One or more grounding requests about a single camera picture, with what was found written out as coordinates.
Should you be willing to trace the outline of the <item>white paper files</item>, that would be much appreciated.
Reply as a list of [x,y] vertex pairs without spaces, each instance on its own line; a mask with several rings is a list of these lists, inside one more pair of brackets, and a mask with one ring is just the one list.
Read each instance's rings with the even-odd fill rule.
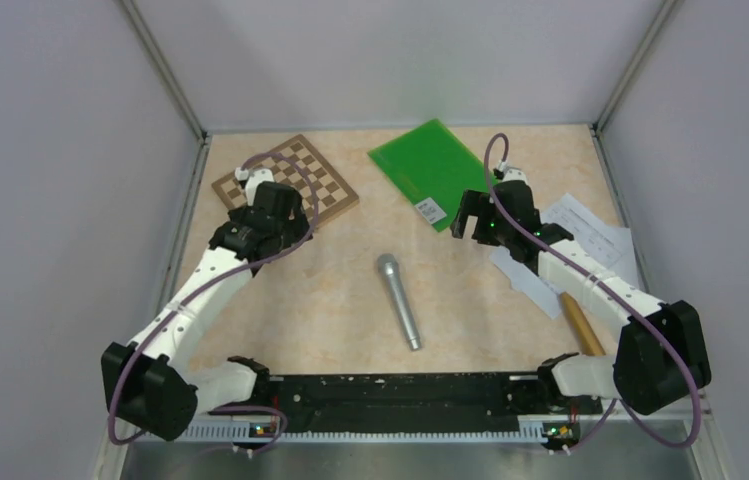
[[[610,226],[599,219],[571,194],[567,193],[540,213],[545,223],[556,223],[570,233],[601,265],[639,288],[640,276],[631,230]],[[550,319],[562,314],[561,290],[530,273],[510,257],[507,249],[498,247],[489,256],[491,262],[507,277],[511,288],[525,294]]]

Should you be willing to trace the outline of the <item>wooden rolling pin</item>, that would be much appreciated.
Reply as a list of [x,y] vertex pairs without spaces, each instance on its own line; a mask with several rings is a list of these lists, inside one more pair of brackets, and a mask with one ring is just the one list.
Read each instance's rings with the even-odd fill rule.
[[575,298],[562,292],[559,295],[559,301],[563,315],[578,341],[581,353],[586,356],[604,356],[606,352]]

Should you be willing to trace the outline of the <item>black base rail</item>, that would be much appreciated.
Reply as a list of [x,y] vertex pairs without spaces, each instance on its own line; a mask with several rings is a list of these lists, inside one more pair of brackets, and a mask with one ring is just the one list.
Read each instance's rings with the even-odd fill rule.
[[250,399],[212,414],[277,422],[279,436],[504,432],[541,422],[549,439],[575,440],[577,420],[603,412],[600,400],[559,396],[534,372],[481,372],[263,377]]

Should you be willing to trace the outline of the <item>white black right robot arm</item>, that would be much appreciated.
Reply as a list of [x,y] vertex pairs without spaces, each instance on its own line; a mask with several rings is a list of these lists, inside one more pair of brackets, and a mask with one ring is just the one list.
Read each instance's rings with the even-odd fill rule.
[[509,170],[487,191],[465,190],[450,229],[504,248],[535,277],[570,295],[614,335],[614,352],[565,354],[545,362],[536,385],[539,404],[562,412],[578,396],[618,399],[629,410],[654,414],[684,398],[701,411],[701,390],[712,373],[696,309],[667,303],[604,267],[556,223],[545,223],[525,175]]

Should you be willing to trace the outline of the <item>wooden chessboard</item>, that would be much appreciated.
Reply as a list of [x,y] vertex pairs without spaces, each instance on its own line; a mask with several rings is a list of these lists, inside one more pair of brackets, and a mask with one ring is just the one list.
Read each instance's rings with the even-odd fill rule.
[[271,170],[275,182],[289,185],[302,195],[302,205],[309,221],[314,207],[311,190],[304,178],[315,187],[318,202],[318,225],[323,226],[359,202],[358,194],[337,172],[324,155],[302,134],[295,135],[272,149],[301,168],[298,172],[286,161],[269,158],[256,164]]

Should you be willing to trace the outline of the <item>silver microphone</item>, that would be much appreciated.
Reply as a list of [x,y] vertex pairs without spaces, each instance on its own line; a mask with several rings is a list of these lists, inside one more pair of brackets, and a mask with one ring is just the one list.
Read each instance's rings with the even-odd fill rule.
[[418,351],[422,348],[421,337],[403,285],[399,263],[394,255],[386,253],[377,258],[376,264],[409,348]]

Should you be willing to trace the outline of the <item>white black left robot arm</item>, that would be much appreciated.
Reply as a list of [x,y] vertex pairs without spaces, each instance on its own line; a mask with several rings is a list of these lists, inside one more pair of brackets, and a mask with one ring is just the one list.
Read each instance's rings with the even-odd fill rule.
[[201,339],[233,296],[263,265],[299,248],[313,233],[298,189],[274,181],[266,168],[237,173],[246,203],[229,211],[198,265],[157,316],[102,354],[107,429],[116,445],[124,442],[115,432],[116,420],[171,441],[199,414],[230,403],[253,414],[269,404],[271,388],[248,361],[188,370]]

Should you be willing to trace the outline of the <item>green plastic folder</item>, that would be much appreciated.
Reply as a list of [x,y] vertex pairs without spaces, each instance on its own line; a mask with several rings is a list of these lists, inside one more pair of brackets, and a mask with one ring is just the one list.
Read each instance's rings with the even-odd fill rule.
[[438,232],[449,228],[466,190],[487,190],[482,161],[438,119],[368,156]]

